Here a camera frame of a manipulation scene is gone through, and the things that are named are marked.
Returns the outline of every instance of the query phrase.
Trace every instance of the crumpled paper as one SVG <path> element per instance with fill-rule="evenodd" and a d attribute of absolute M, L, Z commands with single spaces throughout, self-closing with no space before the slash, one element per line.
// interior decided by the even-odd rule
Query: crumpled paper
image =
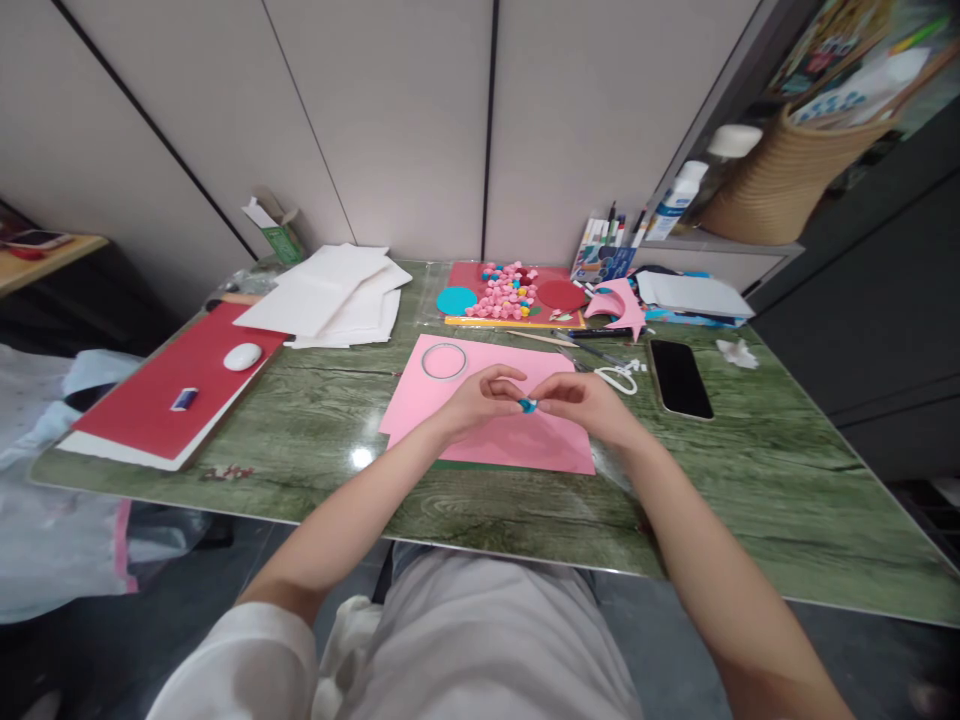
<path fill-rule="evenodd" d="M 747 348 L 747 341 L 741 340 L 738 343 L 728 342 L 727 340 L 717 340 L 717 349 L 723 355 L 724 360 L 733 363 L 737 367 L 745 367 L 748 370 L 756 370 L 760 367 L 760 361 Z"/>

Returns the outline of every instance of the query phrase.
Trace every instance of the forearm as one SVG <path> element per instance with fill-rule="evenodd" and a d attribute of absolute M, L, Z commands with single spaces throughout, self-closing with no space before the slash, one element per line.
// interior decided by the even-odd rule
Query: forearm
<path fill-rule="evenodd" d="M 431 420 L 414 429 L 310 513 L 237 604 L 272 602 L 312 625 L 327 593 L 363 559 L 446 443 Z"/>
<path fill-rule="evenodd" d="M 780 679 L 842 700 L 796 617 L 713 513 L 670 453 L 645 429 L 622 450 L 670 579 L 721 670 Z"/>

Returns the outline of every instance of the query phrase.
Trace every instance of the woven basket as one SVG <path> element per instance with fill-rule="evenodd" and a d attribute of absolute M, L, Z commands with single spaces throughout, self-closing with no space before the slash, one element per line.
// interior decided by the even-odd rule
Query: woven basket
<path fill-rule="evenodd" d="M 707 206 L 701 226 L 749 245 L 788 245 L 800 237 L 827 185 L 899 118 L 846 130 L 810 130 L 789 121 L 786 105 Z"/>

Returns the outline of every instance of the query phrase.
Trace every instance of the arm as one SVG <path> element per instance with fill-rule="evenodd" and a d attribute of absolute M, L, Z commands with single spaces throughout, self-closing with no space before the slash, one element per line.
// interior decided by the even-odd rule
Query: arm
<path fill-rule="evenodd" d="M 237 604 L 266 602 L 313 626 L 330 590 L 373 547 L 400 503 L 446 447 L 491 418 L 522 413 L 526 375 L 494 365 L 471 375 L 409 435 L 348 480 L 303 521 Z"/>
<path fill-rule="evenodd" d="M 619 452 L 738 720 L 853 717 L 783 598 L 601 378 L 559 373 L 530 397 Z"/>

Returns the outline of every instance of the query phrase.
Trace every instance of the white shirt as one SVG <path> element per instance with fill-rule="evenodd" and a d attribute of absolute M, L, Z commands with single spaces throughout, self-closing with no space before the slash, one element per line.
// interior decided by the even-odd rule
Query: white shirt
<path fill-rule="evenodd" d="M 310 717 L 314 647 L 313 631 L 285 610 L 233 608 L 148 720 Z M 568 567 L 435 550 L 390 589 L 361 657 L 340 669 L 352 682 L 338 718 L 641 717 L 613 637 Z"/>

